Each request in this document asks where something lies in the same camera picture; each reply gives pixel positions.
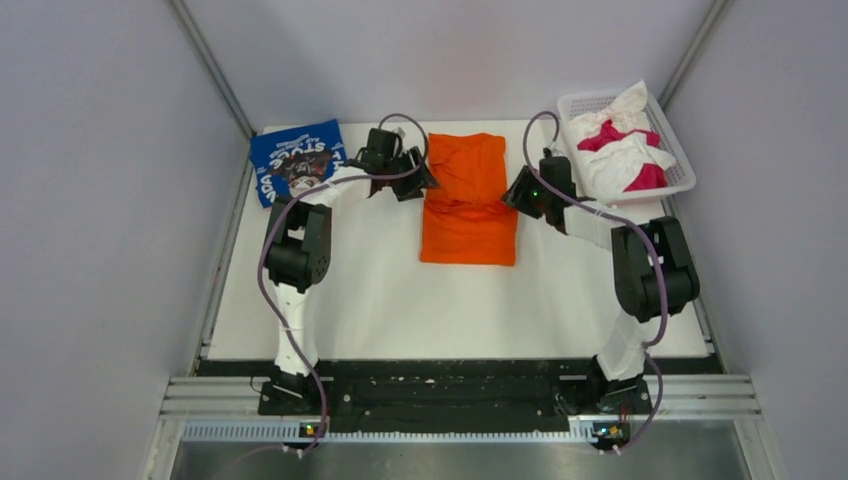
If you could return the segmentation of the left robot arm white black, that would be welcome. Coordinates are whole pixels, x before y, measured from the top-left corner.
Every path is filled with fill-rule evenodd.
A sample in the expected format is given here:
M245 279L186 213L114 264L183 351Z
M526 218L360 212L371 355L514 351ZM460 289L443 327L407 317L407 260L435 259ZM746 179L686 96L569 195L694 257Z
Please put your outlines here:
M429 146L406 147L398 130L373 128L364 147L322 183L274 201L260 253L260 293L276 316L278 347L271 375L297 413L319 404L318 355L306 328L307 298L329 273L336 209L389 188L398 201L423 197L439 183L427 166Z

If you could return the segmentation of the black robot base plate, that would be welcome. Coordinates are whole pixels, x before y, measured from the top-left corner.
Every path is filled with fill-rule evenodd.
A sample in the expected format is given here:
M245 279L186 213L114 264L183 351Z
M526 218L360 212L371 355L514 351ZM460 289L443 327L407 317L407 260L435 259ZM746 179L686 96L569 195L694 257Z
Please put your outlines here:
M646 379L590 398L591 360L321 360L299 398L273 386L271 361L200 361L199 377L251 377L262 416L305 416L302 433L564 432L579 414L647 414Z

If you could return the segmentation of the orange t-shirt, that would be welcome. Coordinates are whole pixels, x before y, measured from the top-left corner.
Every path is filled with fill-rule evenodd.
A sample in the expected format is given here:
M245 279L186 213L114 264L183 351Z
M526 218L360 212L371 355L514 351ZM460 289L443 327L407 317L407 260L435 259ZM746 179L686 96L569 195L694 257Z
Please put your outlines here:
M425 194L419 260L513 266L518 212L502 201L508 188L506 139L431 133L428 140L439 187Z

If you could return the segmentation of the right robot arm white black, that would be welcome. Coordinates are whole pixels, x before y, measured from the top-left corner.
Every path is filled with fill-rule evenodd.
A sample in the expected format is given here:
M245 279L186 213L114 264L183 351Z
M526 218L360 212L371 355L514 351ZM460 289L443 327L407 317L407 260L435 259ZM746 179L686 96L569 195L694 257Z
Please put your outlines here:
M700 295L700 280L680 221L662 216L637 223L588 197L574 197L569 160L548 155L526 164L503 202L560 233L610 253L615 298L614 326L593 356L586 397L612 412L643 375L648 350L665 335L671 316Z

